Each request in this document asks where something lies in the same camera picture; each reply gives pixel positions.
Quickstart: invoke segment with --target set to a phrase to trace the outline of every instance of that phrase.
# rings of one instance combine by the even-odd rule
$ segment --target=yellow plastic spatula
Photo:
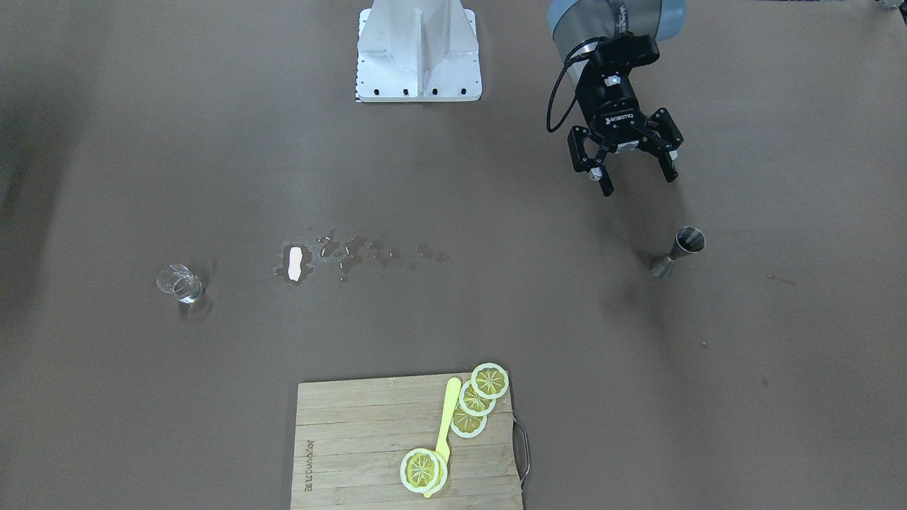
[[[444,408],[441,411],[441,430],[438,432],[438,442],[434,446],[434,451],[444,460],[445,464],[450,463],[451,448],[447,444],[447,432],[451,429],[451,420],[454,419],[454,409],[460,398],[460,388],[463,383],[459,378],[450,378],[447,380],[447,389],[444,391]]]
[[[444,481],[436,487],[429,489],[422,495],[426,498],[432,497],[432,494],[441,490],[444,482],[447,481],[447,465],[450,464],[451,448],[447,444],[447,432],[451,429],[451,421],[454,419],[454,409],[460,400],[460,388],[463,383],[459,378],[447,379],[447,389],[444,391],[444,407],[441,410],[441,430],[438,431],[438,442],[434,445],[434,452],[441,458],[443,466],[438,466],[444,474]]]

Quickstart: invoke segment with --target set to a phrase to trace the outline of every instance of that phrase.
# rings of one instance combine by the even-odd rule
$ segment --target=metal handle
[[[513,426],[520,429],[520,434],[522,434],[522,447],[523,452],[526,455],[526,469],[522,471],[520,475],[520,467],[516,467],[517,475],[520,475],[520,490],[526,490],[526,478],[529,477],[529,472],[532,469],[532,452],[529,449],[529,434],[526,432],[526,427],[520,423],[520,419],[516,416],[516,412],[513,412]]]

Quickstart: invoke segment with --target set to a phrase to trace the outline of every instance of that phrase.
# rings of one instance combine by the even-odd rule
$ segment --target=black cable
[[[561,69],[561,74],[558,75],[558,81],[555,82],[554,87],[551,88],[551,96],[548,98],[548,112],[545,113],[545,129],[547,129],[548,132],[558,131],[561,128],[561,126],[564,124],[564,121],[567,120],[567,116],[570,115],[570,112],[573,111],[573,107],[576,106],[576,101],[577,101],[576,91],[573,91],[573,100],[571,101],[570,106],[567,108],[567,111],[564,112],[564,115],[558,121],[558,124],[554,127],[551,127],[551,109],[554,107],[554,98],[557,96],[558,89],[561,88],[561,81],[564,79],[564,75],[567,73],[567,71],[571,68],[572,65],[574,65],[578,62],[582,62],[584,60],[589,60],[591,52],[581,54],[576,57],[574,57],[573,54],[578,52],[584,46],[588,46],[589,44],[592,44],[592,43],[600,43],[602,41],[607,41],[607,40],[608,40],[608,37],[593,37],[591,39],[587,39],[587,40],[583,41],[582,43],[579,43],[576,46],[574,46],[573,49],[570,50],[570,52],[567,54],[567,58],[564,59],[564,66],[563,66],[563,69]]]

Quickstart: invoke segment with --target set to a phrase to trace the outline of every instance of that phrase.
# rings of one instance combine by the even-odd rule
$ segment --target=wooden cutting board
[[[448,435],[450,475],[441,491],[425,499],[400,483],[406,453],[434,449],[447,379],[469,376],[300,384],[290,508],[522,510],[509,392],[498,398],[481,434]]]

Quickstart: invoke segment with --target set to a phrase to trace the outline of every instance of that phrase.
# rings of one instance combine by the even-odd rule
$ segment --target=white metal mount
[[[482,97],[475,13],[460,0],[375,0],[359,15],[356,99],[459,102]]]

